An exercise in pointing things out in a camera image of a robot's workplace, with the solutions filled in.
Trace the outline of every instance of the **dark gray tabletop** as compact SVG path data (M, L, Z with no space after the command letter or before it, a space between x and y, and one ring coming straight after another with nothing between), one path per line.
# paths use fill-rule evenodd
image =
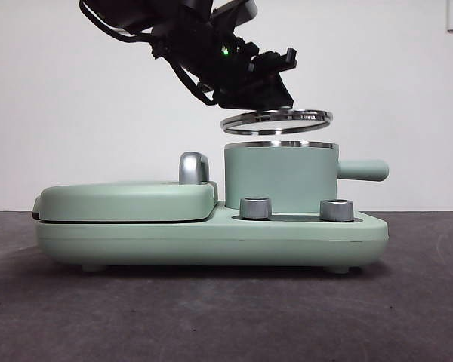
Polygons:
M0 213L0 361L453 361L453 213L388 221L380 262L85 274Z

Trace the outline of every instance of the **appliance foot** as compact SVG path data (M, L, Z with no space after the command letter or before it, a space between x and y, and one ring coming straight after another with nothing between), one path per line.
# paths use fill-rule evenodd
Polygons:
M324 270L333 274L347 274L349 272L348 266L326 266Z
M83 272L101 272L107 269L106 265L92 265L92 264L85 264L81 265Z

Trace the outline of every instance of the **green led light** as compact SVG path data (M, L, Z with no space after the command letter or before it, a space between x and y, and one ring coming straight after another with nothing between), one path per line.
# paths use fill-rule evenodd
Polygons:
M225 57L228 57L228 54L230 54L230 51L228 50L228 48L226 46L222 46L221 47L221 53L225 56Z

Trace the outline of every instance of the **white wall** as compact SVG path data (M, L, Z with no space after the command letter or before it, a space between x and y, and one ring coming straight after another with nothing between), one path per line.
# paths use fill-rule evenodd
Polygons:
M453 34L443 0L258 0L238 35L297 49L283 73L298 108L334 123L286 140L383 158L383 183L340 181L361 210L453 210ZM30 210L45 187L176 179L181 152L210 158L223 194L219 128L236 111L193 99L147 44L96 29L77 1L0 0L0 210Z

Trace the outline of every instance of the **silver knob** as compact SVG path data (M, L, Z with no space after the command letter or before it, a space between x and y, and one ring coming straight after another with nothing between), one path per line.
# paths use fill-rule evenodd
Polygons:
M240 217L249 220L268 220L272 217L272 202L269 198L242 198Z
M184 152L180 158L180 185L209 181L208 158L199 152Z
M354 221L353 202L351 200L320 201L320 219L332 222Z

